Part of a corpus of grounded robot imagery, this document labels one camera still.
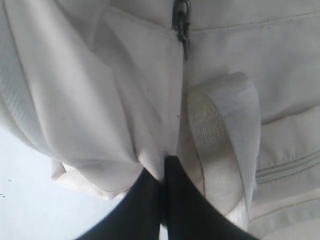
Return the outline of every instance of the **white surface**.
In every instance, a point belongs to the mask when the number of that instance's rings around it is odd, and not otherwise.
[[[46,156],[0,129],[1,240],[71,240],[119,202],[60,187],[50,176]]]

